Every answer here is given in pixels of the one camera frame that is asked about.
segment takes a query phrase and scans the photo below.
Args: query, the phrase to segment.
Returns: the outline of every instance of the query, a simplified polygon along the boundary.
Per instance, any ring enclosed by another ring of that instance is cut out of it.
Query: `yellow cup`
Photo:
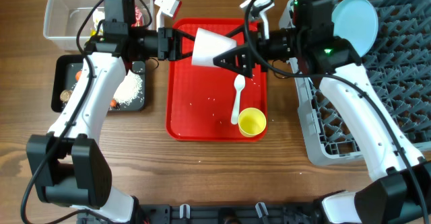
[[[247,108],[240,113],[238,126],[244,137],[254,137],[265,130],[267,119],[260,109]]]

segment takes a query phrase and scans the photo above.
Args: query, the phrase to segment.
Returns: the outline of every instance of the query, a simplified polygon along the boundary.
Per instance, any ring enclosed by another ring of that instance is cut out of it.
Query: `gray dish rack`
[[[342,0],[334,0],[335,6]],[[290,3],[280,27],[291,25]],[[362,58],[377,95],[407,138],[431,149],[431,0],[369,0],[379,30]],[[290,64],[297,70],[296,59]],[[349,129],[330,101],[308,79],[295,79],[298,114],[308,158],[316,165],[363,159]]]

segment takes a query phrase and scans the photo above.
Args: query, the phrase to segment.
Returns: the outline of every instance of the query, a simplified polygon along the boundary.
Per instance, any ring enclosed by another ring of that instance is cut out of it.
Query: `red tray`
[[[241,19],[187,18],[177,21],[174,28],[196,36],[197,28],[227,34],[242,25]],[[233,37],[241,45],[242,33]],[[183,39],[183,53],[193,50],[193,42]],[[267,115],[267,76],[261,66],[253,69],[253,79],[246,78],[241,93],[240,111],[254,107]],[[230,123],[236,91],[236,73],[227,69],[192,66],[191,57],[169,66],[166,130],[179,141],[258,141],[241,135],[238,125]]]

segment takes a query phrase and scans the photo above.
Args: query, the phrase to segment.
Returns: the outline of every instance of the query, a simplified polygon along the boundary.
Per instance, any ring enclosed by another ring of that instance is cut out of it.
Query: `light blue plate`
[[[377,37],[377,12],[368,0],[343,0],[332,12],[334,36],[352,43],[360,57],[364,56]]]

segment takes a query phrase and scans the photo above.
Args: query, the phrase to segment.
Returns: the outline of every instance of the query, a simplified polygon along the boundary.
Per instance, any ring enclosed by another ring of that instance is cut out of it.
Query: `wood grain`
[[[0,223],[20,223],[19,206],[31,173],[25,148],[44,134],[51,111],[55,62],[65,54],[42,35],[47,0],[0,0]],[[276,28],[288,0],[269,12]],[[178,18],[242,17],[242,0],[183,0]],[[164,128],[168,63],[147,83],[142,112],[109,114],[100,148],[114,185],[143,204],[254,204],[312,200],[328,192],[360,190],[370,183],[363,161],[315,166],[309,162],[292,80],[268,76],[269,128],[258,143],[188,143]],[[69,209],[41,204],[33,193],[28,216],[37,223]]]

